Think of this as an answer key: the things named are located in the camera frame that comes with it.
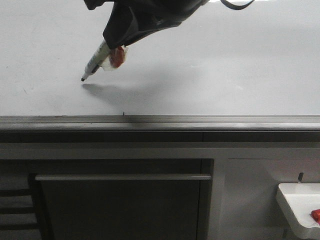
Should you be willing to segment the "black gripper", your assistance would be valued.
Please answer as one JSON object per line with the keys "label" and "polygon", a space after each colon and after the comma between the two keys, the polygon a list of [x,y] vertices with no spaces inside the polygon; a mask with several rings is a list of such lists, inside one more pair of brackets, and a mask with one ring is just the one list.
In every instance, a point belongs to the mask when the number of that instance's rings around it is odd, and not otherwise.
{"label": "black gripper", "polygon": [[[89,10],[114,2],[103,37],[110,50],[129,46],[156,32],[178,27],[208,0],[84,0]],[[133,10],[152,14],[149,21],[137,20]]]}

